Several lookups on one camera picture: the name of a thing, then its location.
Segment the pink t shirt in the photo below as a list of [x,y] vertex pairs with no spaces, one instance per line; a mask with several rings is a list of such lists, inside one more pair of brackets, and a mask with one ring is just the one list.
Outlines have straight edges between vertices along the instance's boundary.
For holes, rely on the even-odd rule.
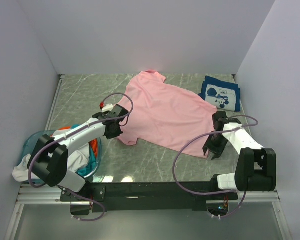
[[217,108],[197,94],[167,84],[154,70],[142,71],[126,86],[119,105],[132,110],[118,137],[134,146],[138,140],[180,151],[190,140],[214,130]]

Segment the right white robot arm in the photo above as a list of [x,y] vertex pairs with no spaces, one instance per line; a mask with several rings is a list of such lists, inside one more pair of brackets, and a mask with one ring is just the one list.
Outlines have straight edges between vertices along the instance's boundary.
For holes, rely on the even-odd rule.
[[209,187],[212,198],[220,200],[227,191],[272,192],[276,188],[276,152],[257,143],[244,129],[242,122],[218,111],[212,115],[216,133],[205,142],[203,153],[212,159],[220,158],[230,143],[238,153],[234,173],[216,175],[216,183]]

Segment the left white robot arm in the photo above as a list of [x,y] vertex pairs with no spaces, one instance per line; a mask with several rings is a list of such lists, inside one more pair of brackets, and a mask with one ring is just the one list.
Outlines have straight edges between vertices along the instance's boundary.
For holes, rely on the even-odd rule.
[[116,104],[111,111],[99,112],[66,133],[55,137],[42,135],[28,162],[28,182],[37,187],[32,180],[34,174],[44,184],[68,189],[78,201],[86,200],[90,188],[85,185],[84,177],[68,169],[69,156],[94,139],[105,136],[109,140],[120,136],[123,133],[120,122],[129,115],[128,110]]

